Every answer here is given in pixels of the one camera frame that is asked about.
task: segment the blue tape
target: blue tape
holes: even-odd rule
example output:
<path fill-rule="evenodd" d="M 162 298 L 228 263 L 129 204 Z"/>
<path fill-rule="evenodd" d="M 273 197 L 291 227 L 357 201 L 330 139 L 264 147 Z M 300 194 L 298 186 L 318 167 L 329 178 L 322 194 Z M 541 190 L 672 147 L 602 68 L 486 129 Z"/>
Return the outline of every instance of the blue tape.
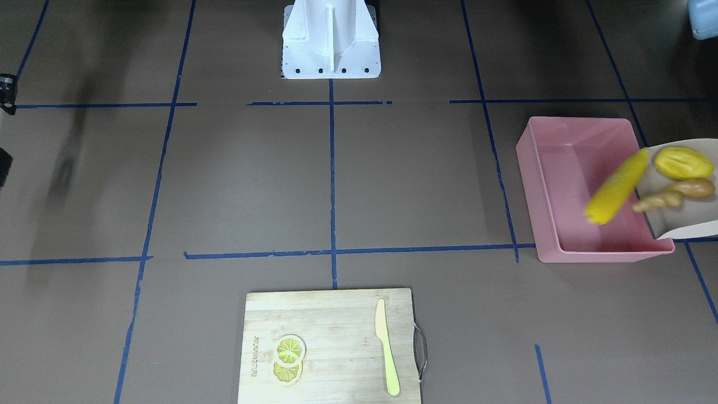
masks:
<path fill-rule="evenodd" d="M 516 258 L 516 262 L 519 261 L 518 258 L 518 248 L 516 247 L 516 233 L 513 230 L 513 221 L 511 220 L 511 210 L 508 206 L 508 198 L 506 197 L 506 189 L 503 185 L 503 176 L 501 175 L 501 164 L 499 163 L 498 159 L 498 153 L 496 151 L 496 143 L 494 142 L 494 136 L 493 136 L 493 130 L 491 128 L 491 119 L 489 118 L 489 110 L 486 105 L 486 95 L 484 94 L 484 86 L 481 81 L 481 72 L 479 71 L 479 63 L 476 61 L 476 51 L 474 49 L 474 40 L 471 35 L 471 28 L 469 27 L 469 17 L 466 13 L 466 3 L 464 0 L 461 0 L 461 11 L 464 14 L 464 24 L 466 25 L 466 36 L 469 40 L 469 48 L 471 49 L 471 58 L 474 62 L 474 72 L 476 73 L 476 82 L 479 85 L 479 94 L 481 95 L 482 100 L 482 107 L 484 110 L 484 118 L 486 120 L 486 129 L 489 133 L 489 141 L 491 143 L 491 152 L 494 154 L 494 160 L 496 161 L 496 174 L 498 176 L 498 183 L 501 187 L 501 193 L 503 195 L 503 204 L 506 209 L 506 220 L 508 221 L 508 230 L 511 234 L 511 242 L 513 243 L 513 253 Z"/>
<path fill-rule="evenodd" d="M 141 102 L 131 104 L 30 104 L 18 105 L 19 109 L 38 108 L 134 108 L 134 107 L 157 107 L 157 106 L 197 106 L 196 102 Z"/>
<path fill-rule="evenodd" d="M 331 172 L 331 233 L 332 233 L 332 289 L 337 289 L 338 273 L 337 273 L 337 214 L 336 214 L 336 185 L 335 185 L 335 150 L 334 150 L 334 80 L 329 79 L 329 166 Z"/>
<path fill-rule="evenodd" d="M 30 44 L 27 45 L 27 50 L 25 51 L 25 56 L 22 57 L 22 62 L 20 62 L 20 67 L 17 69 L 17 81 L 20 81 L 20 76 L 22 75 L 22 72 L 25 70 L 25 64 L 27 63 L 27 59 L 30 57 L 30 52 L 32 51 L 32 47 L 35 45 L 35 40 L 37 39 L 37 34 L 40 32 L 40 27 L 42 26 L 42 22 L 45 20 L 45 13 L 47 12 L 47 6 L 50 5 L 50 0 L 45 0 L 45 4 L 42 6 L 42 11 L 40 12 L 40 18 L 37 20 L 37 25 L 35 26 L 35 31 L 32 33 L 32 39 L 30 39 Z"/>
<path fill-rule="evenodd" d="M 708 291 L 706 281 L 703 279 L 703 274 L 701 274 L 701 270 L 698 268 L 698 263 L 696 262 L 696 258 L 693 255 L 691 246 L 687 242 L 684 242 L 683 244 L 686 246 L 686 251 L 688 252 L 689 258 L 691 259 L 691 264 L 693 264 L 693 269 L 696 271 L 698 281 L 701 283 L 701 288 L 703 288 L 703 294 L 705 294 L 706 300 L 708 301 L 708 306 L 711 308 L 711 312 L 713 313 L 713 319 L 715 319 L 716 324 L 718 324 L 718 311 L 716 311 L 716 305 L 713 304 L 713 298 L 711 297 L 711 293 Z"/>
<path fill-rule="evenodd" d="M 382 105 L 393 104 L 392 101 L 256 101 L 247 106 L 297 106 L 297 105 Z"/>
<path fill-rule="evenodd" d="M 182 71 L 185 66 L 185 57 L 187 56 L 187 46 L 190 43 L 190 33 L 192 31 L 192 20 L 195 15 L 195 5 L 197 0 L 192 0 L 192 6 L 190 7 L 190 18 L 187 20 L 187 31 L 185 32 L 185 43 L 182 46 L 182 56 L 179 59 L 179 67 L 177 68 L 177 79 L 174 82 L 174 94 L 172 95 L 172 105 L 169 108 L 169 118 L 167 119 L 167 129 L 164 132 L 164 143 L 162 145 L 162 154 L 159 158 L 159 167 L 157 169 L 157 179 L 154 184 L 154 195 L 152 196 L 152 205 L 149 209 L 149 220 L 147 221 L 147 235 L 144 240 L 142 247 L 142 256 L 147 256 L 149 251 L 149 242 L 152 236 L 152 226 L 154 224 L 154 215 L 157 210 L 157 200 L 159 198 L 159 187 L 162 183 L 162 168 L 164 167 L 164 157 L 167 154 L 167 143 L 169 142 L 169 134 L 172 131 L 172 120 L 174 119 L 174 110 L 177 106 L 177 96 L 180 93 L 180 83 L 182 82 Z M 127 369 L 127 359 L 129 357 L 130 346 L 132 343 L 132 333 L 134 331 L 134 323 L 137 317 L 137 306 L 139 304 L 140 296 L 140 283 L 144 277 L 145 261 L 140 262 L 139 270 L 137 271 L 137 283 L 135 285 L 135 296 L 134 305 L 132 309 L 132 321 L 130 327 L 127 328 L 127 335 L 125 336 L 125 347 L 122 351 L 122 362 L 120 363 L 120 372 L 117 377 L 117 387 L 115 389 L 114 404 L 120 403 L 120 397 L 122 396 L 122 386 L 125 379 L 125 371 Z"/>
<path fill-rule="evenodd" d="M 386 248 L 347 248 L 347 249 L 307 249 L 297 251 L 265 251 L 265 252 L 229 252 L 222 254 L 188 254 L 184 252 L 186 260 L 226 260 L 233 258 L 258 258 L 258 257 L 297 257 L 305 255 L 336 255 L 347 254 L 380 254 L 385 252 L 432 252 L 432 251 L 476 251 L 482 249 L 513 249 L 513 248 L 536 248 L 531 243 L 524 244 L 478 244 L 478 245 L 456 245 L 456 246 L 435 246 L 435 247 L 386 247 Z"/>
<path fill-rule="evenodd" d="M 134 332 L 134 322 L 137 318 L 137 306 L 139 305 L 139 294 L 141 291 L 140 283 L 144 277 L 144 265 L 145 261 L 140 262 L 139 271 L 137 272 L 137 282 L 135 283 L 135 294 L 132 305 L 132 321 L 130 321 L 130 327 L 127 328 L 127 334 L 125 335 L 125 345 L 122 349 L 122 361 L 120 362 L 120 373 L 117 376 L 117 388 L 115 389 L 114 404 L 120 403 L 120 396 L 122 395 L 122 385 L 125 381 L 125 372 L 127 371 L 127 359 L 130 355 L 130 345 L 132 344 L 132 333 Z"/>
<path fill-rule="evenodd" d="M 449 104 L 561 104 L 561 103 L 715 103 L 715 98 L 536 98 L 495 100 L 449 100 Z"/>
<path fill-rule="evenodd" d="M 643 146 L 648 146 L 648 141 L 646 141 L 645 135 L 643 134 L 643 128 L 641 127 L 640 122 L 638 121 L 638 115 L 636 114 L 635 109 L 633 108 L 633 102 L 631 102 L 631 99 L 628 95 L 628 91 L 626 90 L 626 86 L 623 83 L 623 79 L 621 78 L 621 73 L 618 71 L 618 66 L 616 65 L 615 59 L 613 58 L 611 49 L 608 47 L 608 42 L 606 41 L 606 37 L 603 35 L 603 30 L 601 29 L 601 25 L 598 23 L 598 17 L 596 17 L 596 13 L 593 11 L 593 6 L 591 5 L 591 0 L 586 0 L 586 6 L 588 6 L 588 11 L 591 13 L 591 18 L 593 18 L 593 22 L 596 25 L 596 30 L 598 31 L 598 35 L 601 37 L 601 42 L 603 43 L 603 47 L 606 49 L 606 54 L 608 55 L 608 58 L 611 61 L 611 66 L 613 66 L 613 71 L 616 73 L 616 77 L 618 78 L 618 84 L 621 86 L 623 95 L 626 98 L 626 101 L 628 102 L 628 108 L 630 109 L 630 113 L 633 116 L 633 121 L 635 122 L 636 128 L 638 128 L 638 135 L 640 136 L 640 140 L 641 140 L 641 142 L 643 142 Z"/>
<path fill-rule="evenodd" d="M 385 252 L 432 252 L 432 251 L 476 251 L 482 249 L 536 248 L 535 244 L 486 244 L 435 247 L 388 247 L 338 249 L 337 254 L 377 254 Z"/>
<path fill-rule="evenodd" d="M 184 253 L 186 260 L 226 260 L 230 258 L 257 258 L 257 257 L 299 257 L 303 255 L 331 255 L 330 249 L 310 249 L 300 251 L 266 251 L 266 252 L 230 252 L 225 254 L 188 254 Z"/>
<path fill-rule="evenodd" d="M 546 369 L 544 368 L 544 357 L 541 355 L 541 347 L 538 344 L 533 346 L 536 349 L 536 360 L 538 360 L 538 370 L 541 372 L 541 382 L 544 384 L 544 396 L 546 396 L 546 404 L 551 404 L 551 391 L 549 390 L 549 381 L 546 379 Z"/>
<path fill-rule="evenodd" d="M 145 257 L 97 257 L 97 258 L 59 258 L 54 260 L 8 260 L 0 261 L 0 267 L 15 267 L 20 265 L 53 265 L 53 264 L 94 264 L 98 262 L 144 262 L 151 260 Z"/>
<path fill-rule="evenodd" d="M 697 237 L 695 239 L 676 239 L 676 243 L 712 243 L 718 242 L 718 237 Z"/>

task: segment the metal handle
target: metal handle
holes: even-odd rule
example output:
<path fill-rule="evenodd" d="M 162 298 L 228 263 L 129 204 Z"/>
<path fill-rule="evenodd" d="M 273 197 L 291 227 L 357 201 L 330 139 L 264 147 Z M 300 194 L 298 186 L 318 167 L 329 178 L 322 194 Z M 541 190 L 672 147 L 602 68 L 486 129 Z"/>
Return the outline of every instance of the metal handle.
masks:
<path fill-rule="evenodd" d="M 419 367 L 419 365 L 416 366 L 419 371 L 419 383 L 421 383 L 424 379 L 424 370 L 426 370 L 426 366 L 429 364 L 429 351 L 426 350 L 426 338 L 424 337 L 424 332 L 419 328 L 419 325 L 416 324 L 416 321 L 414 321 L 414 329 L 419 332 L 419 335 L 421 336 L 421 346 L 424 348 L 424 364 L 421 367 Z"/>

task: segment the pink plastic container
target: pink plastic container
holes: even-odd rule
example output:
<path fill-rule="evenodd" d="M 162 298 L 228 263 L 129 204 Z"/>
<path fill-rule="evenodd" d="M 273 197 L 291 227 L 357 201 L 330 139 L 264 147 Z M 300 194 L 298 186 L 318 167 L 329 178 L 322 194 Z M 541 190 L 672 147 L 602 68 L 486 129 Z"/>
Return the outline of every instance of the pink plastic container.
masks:
<path fill-rule="evenodd" d="M 542 262 L 634 262 L 669 254 L 655 240 L 631 196 L 608 224 L 589 223 L 591 195 L 638 151 L 625 119 L 535 116 L 516 145 L 538 259 Z"/>

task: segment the lemon slice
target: lemon slice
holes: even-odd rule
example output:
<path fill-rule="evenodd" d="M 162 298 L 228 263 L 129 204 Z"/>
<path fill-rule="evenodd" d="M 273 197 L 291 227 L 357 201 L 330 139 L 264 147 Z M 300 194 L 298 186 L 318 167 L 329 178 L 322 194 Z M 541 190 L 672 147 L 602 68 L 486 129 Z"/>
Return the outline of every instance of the lemon slice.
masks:
<path fill-rule="evenodd" d="M 288 334 L 279 339 L 274 350 L 276 361 L 284 367 L 294 367 L 304 359 L 307 346 L 297 335 Z"/>
<path fill-rule="evenodd" d="M 300 362 L 297 366 L 293 367 L 284 367 L 276 362 L 274 362 L 274 376 L 276 376 L 277 381 L 279 381 L 282 385 L 290 385 L 297 380 L 299 380 L 299 376 L 302 374 L 302 363 Z"/>

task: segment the knife blade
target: knife blade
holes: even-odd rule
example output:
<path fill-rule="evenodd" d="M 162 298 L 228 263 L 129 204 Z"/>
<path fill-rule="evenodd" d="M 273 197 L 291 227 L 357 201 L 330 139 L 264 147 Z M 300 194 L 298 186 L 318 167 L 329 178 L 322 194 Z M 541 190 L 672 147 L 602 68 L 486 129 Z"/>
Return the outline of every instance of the knife blade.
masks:
<path fill-rule="evenodd" d="M 386 378 L 386 391 L 389 395 L 398 395 L 401 387 L 399 386 L 399 376 L 396 374 L 396 366 L 394 365 L 394 357 L 391 354 L 391 345 L 389 344 L 389 330 L 386 325 L 386 306 L 384 299 L 376 302 L 376 314 L 374 315 L 374 331 L 376 337 L 382 344 L 384 353 L 384 376 Z"/>

